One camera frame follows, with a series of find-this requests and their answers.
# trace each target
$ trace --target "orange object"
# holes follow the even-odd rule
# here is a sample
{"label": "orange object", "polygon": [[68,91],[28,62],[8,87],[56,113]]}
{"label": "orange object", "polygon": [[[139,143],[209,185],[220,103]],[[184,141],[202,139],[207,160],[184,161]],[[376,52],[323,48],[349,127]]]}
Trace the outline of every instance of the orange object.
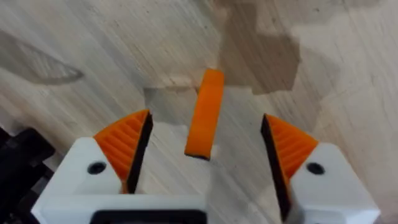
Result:
{"label": "orange object", "polygon": [[223,97],[223,85],[224,74],[221,71],[206,70],[193,112],[185,155],[210,160]]}
{"label": "orange object", "polygon": [[152,116],[142,110],[120,119],[94,135],[94,139],[130,193],[135,191],[145,148],[152,131]]}
{"label": "orange object", "polygon": [[292,204],[289,180],[318,145],[318,141],[295,126],[265,114],[261,134],[266,144],[269,164],[282,221]]}
{"label": "orange object", "polygon": [[280,166],[290,179],[318,145],[318,141],[281,119],[265,115],[271,129]]}

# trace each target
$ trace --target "orange gripper pad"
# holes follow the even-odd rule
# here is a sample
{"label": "orange gripper pad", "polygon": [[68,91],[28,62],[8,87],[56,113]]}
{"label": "orange gripper pad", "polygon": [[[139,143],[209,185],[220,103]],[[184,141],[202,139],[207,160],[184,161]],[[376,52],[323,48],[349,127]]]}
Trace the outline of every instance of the orange gripper pad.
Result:
{"label": "orange gripper pad", "polygon": [[149,110],[130,114],[94,135],[94,139],[123,182],[129,176],[142,127],[148,114]]}
{"label": "orange gripper pad", "polygon": [[193,112],[185,155],[210,160],[223,97],[223,85],[224,74],[221,71],[206,70]]}
{"label": "orange gripper pad", "polygon": [[284,177],[290,180],[318,145],[318,141],[275,116],[268,114],[265,116],[269,123],[280,168]]}

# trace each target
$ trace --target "white plastic part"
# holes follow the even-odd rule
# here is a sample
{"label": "white plastic part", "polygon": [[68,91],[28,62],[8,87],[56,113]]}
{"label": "white plastic part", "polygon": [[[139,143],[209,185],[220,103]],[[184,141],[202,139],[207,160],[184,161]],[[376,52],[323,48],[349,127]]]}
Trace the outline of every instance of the white plastic part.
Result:
{"label": "white plastic part", "polygon": [[[104,162],[99,174],[89,174]],[[200,196],[119,194],[121,181],[93,138],[75,141],[36,201],[32,213],[41,224],[87,224],[98,210],[205,210]]]}
{"label": "white plastic part", "polygon": [[[309,163],[320,164],[316,175]],[[290,223],[371,224],[380,214],[369,192],[340,149],[320,143],[290,180],[294,206]]]}

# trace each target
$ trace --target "wooden table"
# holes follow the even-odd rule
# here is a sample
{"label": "wooden table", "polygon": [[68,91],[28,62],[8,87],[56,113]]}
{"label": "wooden table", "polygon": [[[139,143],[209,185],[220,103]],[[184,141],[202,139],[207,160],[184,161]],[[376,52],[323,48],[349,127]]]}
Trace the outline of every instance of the wooden table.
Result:
{"label": "wooden table", "polygon": [[[33,126],[64,155],[76,138],[149,108],[148,191],[207,194],[219,223],[277,223],[259,135],[262,114],[274,114],[339,145],[381,220],[397,223],[397,8],[395,0],[1,1],[0,123]],[[206,67],[226,75],[210,163],[183,155]]]}

